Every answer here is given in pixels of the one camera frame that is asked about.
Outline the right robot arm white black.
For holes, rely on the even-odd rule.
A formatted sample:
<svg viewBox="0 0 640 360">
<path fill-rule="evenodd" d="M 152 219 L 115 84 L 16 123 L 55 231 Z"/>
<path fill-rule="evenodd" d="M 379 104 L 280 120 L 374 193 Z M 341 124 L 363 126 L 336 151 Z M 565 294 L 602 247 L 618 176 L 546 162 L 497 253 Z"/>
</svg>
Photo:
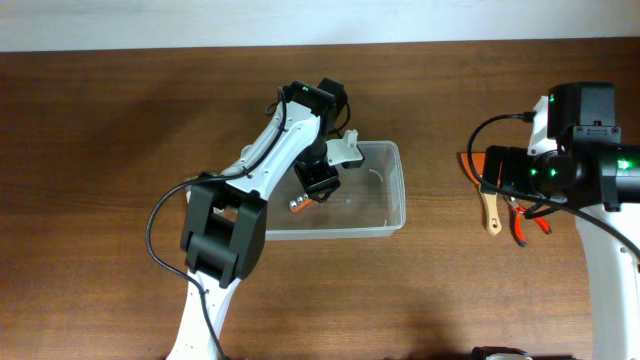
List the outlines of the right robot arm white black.
<svg viewBox="0 0 640 360">
<path fill-rule="evenodd" d="M 586 258 L 596 359 L 639 356 L 639 148 L 623 144 L 607 82 L 554 86 L 533 110 L 525 148 L 492 145 L 473 178 L 533 203 L 526 217 L 574 216 Z"/>
</svg>

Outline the red handled pliers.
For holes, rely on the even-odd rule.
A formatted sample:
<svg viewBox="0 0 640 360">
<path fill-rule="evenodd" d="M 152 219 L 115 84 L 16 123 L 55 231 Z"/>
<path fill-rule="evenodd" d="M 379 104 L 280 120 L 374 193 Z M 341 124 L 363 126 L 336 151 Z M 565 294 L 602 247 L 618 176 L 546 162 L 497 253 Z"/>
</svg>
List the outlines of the red handled pliers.
<svg viewBox="0 0 640 360">
<path fill-rule="evenodd" d="M 525 219 L 524 215 L 526 212 L 526 208 L 520 204 L 514 197 L 503 196 L 505 202 L 508 204 L 509 212 L 510 212 L 510 231 L 512 236 L 516 242 L 516 244 L 520 247 L 526 248 L 528 242 L 524 236 L 522 231 L 522 222 Z M 538 225 L 540 230 L 545 235 L 550 235 L 552 233 L 552 228 L 546 219 L 542 217 L 533 218 L 533 221 Z"/>
</svg>

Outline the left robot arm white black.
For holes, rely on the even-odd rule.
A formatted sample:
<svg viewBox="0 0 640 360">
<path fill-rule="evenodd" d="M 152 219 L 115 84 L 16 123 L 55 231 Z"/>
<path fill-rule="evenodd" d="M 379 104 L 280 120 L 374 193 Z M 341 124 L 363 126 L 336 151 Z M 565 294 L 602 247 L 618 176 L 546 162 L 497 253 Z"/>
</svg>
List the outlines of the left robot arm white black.
<svg viewBox="0 0 640 360">
<path fill-rule="evenodd" d="M 336 167 L 345 159 L 330 157 L 336 146 L 328 138 L 347 106 L 338 81 L 285 85 L 268 125 L 236 162 L 183 184 L 188 203 L 180 247 L 188 290 L 170 358 L 224 358 L 219 335 L 236 288 L 264 249 L 268 199 L 289 170 L 313 201 L 324 202 L 339 188 Z"/>
</svg>

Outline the clear plastic container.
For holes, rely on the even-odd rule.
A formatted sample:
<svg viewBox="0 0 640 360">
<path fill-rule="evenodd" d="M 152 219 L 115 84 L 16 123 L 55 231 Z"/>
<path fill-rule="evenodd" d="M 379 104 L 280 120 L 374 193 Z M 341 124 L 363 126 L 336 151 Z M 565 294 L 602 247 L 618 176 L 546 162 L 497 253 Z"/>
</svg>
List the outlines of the clear plastic container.
<svg viewBox="0 0 640 360">
<path fill-rule="evenodd" d="M 406 223 L 406 192 L 400 152 L 392 141 L 360 141 L 364 163 L 340 167 L 341 186 L 324 203 L 310 202 L 294 212 L 291 202 L 303 195 L 289 169 L 268 201 L 266 239 L 321 240 L 387 237 Z"/>
</svg>

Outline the orange socket bit rail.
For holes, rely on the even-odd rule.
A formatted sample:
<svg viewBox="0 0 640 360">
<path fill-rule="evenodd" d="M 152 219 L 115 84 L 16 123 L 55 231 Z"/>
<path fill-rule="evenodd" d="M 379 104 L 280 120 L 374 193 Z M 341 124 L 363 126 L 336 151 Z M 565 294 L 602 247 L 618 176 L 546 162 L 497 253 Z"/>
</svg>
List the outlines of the orange socket bit rail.
<svg viewBox="0 0 640 360">
<path fill-rule="evenodd" d="M 289 202 L 289 210 L 297 214 L 313 203 L 313 200 L 307 195 L 298 196 Z"/>
</svg>

